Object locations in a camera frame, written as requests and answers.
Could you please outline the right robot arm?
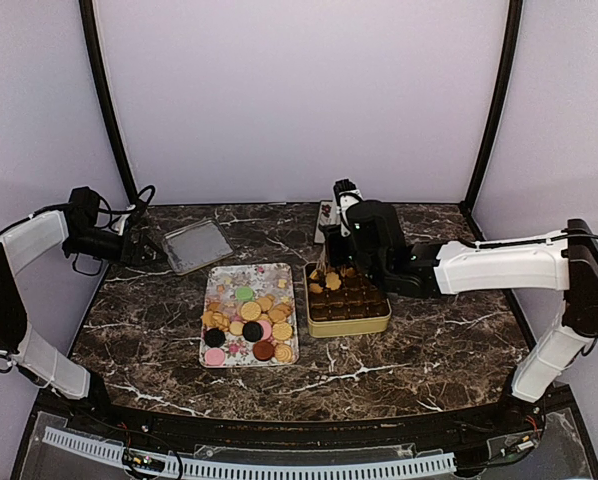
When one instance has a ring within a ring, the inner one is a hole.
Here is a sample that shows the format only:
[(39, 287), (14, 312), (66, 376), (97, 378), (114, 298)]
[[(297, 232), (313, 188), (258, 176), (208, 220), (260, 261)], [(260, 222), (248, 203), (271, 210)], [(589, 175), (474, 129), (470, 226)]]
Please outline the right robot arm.
[(598, 339), (598, 235), (582, 219), (521, 239), (409, 244), (390, 204), (341, 200), (335, 217), (319, 228), (328, 265), (353, 267), (385, 293), (429, 299), (480, 290), (562, 292), (556, 318), (514, 368), (510, 396), (490, 410), (489, 424), (500, 434), (524, 422), (527, 403)]

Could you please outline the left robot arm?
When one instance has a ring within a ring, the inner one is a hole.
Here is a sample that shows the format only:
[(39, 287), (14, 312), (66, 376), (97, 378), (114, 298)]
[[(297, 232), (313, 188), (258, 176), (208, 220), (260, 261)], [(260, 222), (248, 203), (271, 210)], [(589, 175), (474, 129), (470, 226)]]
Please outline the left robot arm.
[(71, 295), (51, 279), (52, 260), (65, 258), (74, 273), (80, 259), (138, 268), (164, 261), (163, 250), (140, 230), (156, 189), (143, 188), (130, 205), (114, 209), (89, 187), (72, 190), (64, 203), (44, 206), (0, 231), (0, 374), (13, 370), (71, 403), (99, 436), (120, 427), (119, 412), (107, 404), (101, 376), (69, 359), (51, 328), (71, 315)]

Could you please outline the floral cookie tray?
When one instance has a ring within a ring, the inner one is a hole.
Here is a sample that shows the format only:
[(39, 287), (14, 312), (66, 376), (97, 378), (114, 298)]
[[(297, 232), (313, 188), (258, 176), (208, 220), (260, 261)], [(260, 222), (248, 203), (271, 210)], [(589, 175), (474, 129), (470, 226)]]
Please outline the floral cookie tray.
[(292, 269), (286, 263), (210, 270), (200, 364), (209, 369), (291, 365), (300, 356)]

